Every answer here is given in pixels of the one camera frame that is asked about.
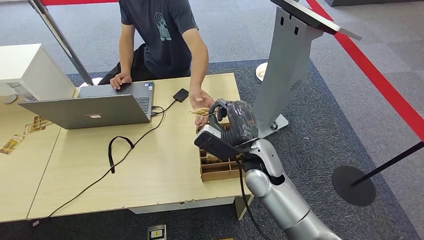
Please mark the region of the person's right hand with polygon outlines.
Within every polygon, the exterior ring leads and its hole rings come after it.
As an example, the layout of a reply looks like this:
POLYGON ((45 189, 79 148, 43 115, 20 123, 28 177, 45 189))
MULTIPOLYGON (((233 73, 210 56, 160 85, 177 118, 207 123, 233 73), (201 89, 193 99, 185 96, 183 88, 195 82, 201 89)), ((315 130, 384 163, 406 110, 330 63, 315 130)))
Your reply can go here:
POLYGON ((120 90, 123 85, 132 83, 129 73, 121 72, 110 80, 110 85, 114 90, 120 90))

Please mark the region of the person's left hand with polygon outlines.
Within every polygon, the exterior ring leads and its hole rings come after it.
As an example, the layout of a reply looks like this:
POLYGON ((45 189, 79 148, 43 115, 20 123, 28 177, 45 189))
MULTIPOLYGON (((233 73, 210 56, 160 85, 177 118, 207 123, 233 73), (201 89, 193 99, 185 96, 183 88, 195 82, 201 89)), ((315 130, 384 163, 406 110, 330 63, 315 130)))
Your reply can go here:
MULTIPOLYGON (((194 110, 199 108, 210 108, 214 104, 214 100, 212 97, 207 94, 204 90, 201 88, 190 88, 189 89, 189 100, 191 103, 191 106, 194 110)), ((199 116, 197 115, 195 117, 194 124, 197 127, 203 127, 205 124, 209 122, 209 118, 207 116, 199 116)))

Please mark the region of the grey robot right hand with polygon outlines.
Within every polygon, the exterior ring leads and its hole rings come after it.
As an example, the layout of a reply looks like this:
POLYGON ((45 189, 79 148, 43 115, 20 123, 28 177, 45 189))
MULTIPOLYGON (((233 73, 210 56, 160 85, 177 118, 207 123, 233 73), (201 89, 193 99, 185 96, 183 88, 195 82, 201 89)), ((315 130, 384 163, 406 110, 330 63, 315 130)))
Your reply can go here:
POLYGON ((238 146, 259 137, 255 116, 251 106, 245 101, 218 99, 208 110, 208 121, 209 125, 220 131, 221 139, 232 146, 238 146), (224 117, 228 118, 229 129, 224 129, 220 125, 224 117))

